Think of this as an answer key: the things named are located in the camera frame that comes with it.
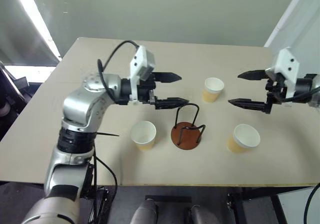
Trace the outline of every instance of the beige tabletop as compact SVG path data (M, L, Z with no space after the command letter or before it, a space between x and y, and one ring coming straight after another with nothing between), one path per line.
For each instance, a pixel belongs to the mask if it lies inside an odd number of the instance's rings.
M97 72L97 59L109 56L119 40L78 38L49 79L0 143L0 180L43 183L53 147L61 128L63 101L83 78ZM182 80L159 83L161 99L181 97L200 106L196 125L206 124L199 146L181 150L171 141L176 110L155 110L147 104L112 105L105 113L98 136L97 156L116 173L120 185L181 186L296 186L320 182L320 115L307 104L274 105L271 114L245 110L227 102L234 98L265 101L266 81L248 81L237 75L271 65L271 52L263 47L224 46L138 41L155 56L156 72L174 72ZM121 48L107 73L129 75L134 54L130 45ZM225 89L214 103L202 101L204 81L217 77ZM185 107L179 120L191 121L194 110ZM157 129L152 150L140 151L130 140L130 129L147 120ZM227 149L238 124L255 127L260 145L246 153ZM98 165L99 185L113 183Z

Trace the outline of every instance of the fluorescent light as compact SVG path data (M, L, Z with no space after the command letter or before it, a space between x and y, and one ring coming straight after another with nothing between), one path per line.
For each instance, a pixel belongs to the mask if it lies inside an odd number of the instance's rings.
M276 26L273 29L273 31L272 31L271 35L269 36L268 40L266 40L266 43L264 44L265 48L268 48L272 44L273 40L276 38L278 33L283 29L283 27L285 26L285 23L287 22L287 20L291 16L292 12L297 7L299 1L300 0L291 0L289 6L284 11L283 15L281 16L280 20L276 24Z
M61 61L61 56L58 51L58 48L57 48L54 40L52 39L50 32L47 28L47 25L38 10L38 7L35 3L35 0L19 0L19 1L21 2L25 12L27 13L29 18L33 22L35 28L40 33L40 35L44 39L45 43L49 47L49 49L52 51L52 53L55 55L55 57L59 61Z

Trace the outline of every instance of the brown round base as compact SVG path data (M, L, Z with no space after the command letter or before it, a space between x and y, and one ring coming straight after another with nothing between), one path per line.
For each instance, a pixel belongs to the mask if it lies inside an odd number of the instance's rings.
M192 124L190 122L180 122L176 125L176 128L175 127L172 128L171 139L173 144L175 144L178 148L183 150L191 150L196 148L199 145L199 143L197 143L197 139L200 135L200 131L198 129L196 130L184 129L182 131L180 145L178 145L179 138L180 138L180 131L181 131L181 128L183 127L192 127Z

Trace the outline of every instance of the ceiling light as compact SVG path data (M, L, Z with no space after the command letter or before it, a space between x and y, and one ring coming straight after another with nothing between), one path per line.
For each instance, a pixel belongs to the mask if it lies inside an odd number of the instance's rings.
M61 56L58 51L58 48L57 48L54 40L52 39L50 32L47 28L47 25L38 10L38 7L35 3L35 0L19 0L19 1L21 2L25 12L27 13L29 18L33 22L35 28L40 33L40 35L44 39L45 43L49 47L49 49L52 51L52 53L55 55L55 57L59 61L61 61Z

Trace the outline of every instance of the cup rim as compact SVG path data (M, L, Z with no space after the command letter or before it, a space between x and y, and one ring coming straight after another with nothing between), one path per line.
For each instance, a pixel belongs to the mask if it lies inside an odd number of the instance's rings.
M137 124L139 124L139 123L148 123L148 124L151 124L150 126L152 127L153 134L152 134L152 138L151 138L150 140L144 141L144 142L139 142L139 141L134 140L134 138L132 137L132 135L133 135L133 129L134 129L134 127L135 127ZM156 126L155 126L151 121L148 121L148 120L140 120L140 121L136 122L135 124L133 124L133 126L131 127L130 138L131 138L131 140L132 140L134 143L143 146L143 145L148 145L150 142L152 142L152 141L155 139L156 134L157 134Z
M220 85L219 87L210 87L209 85L208 85L208 82L209 81L212 81L212 80L214 80L214 81L216 81L217 82L217 85ZM221 79L219 79L219 78L217 78L217 77L208 77L207 79L205 79L205 81L204 81L204 87L205 87L205 89L208 91L208 92L210 92L210 93L219 93L219 92L221 92L224 88L225 88L225 83L221 80Z
M254 144L248 145L247 143L243 143L243 141L241 141L241 140L237 137L237 135L236 135L236 130L237 130L237 128L239 128L239 127L241 127L241 126L245 126L245 127L250 128L250 130L252 131L252 133L253 133L254 135L256 135L257 141L254 142ZM241 147L243 147L243 148L255 148L255 147L257 147L257 146L260 144L260 141L261 141L261 137L260 137L260 134L259 134L259 132L257 131L257 129L255 129L253 126L248 125L248 124L239 124L239 125L237 125L237 126L234 128L234 130L233 130L232 137L233 137L234 141L235 141L239 146L241 146Z

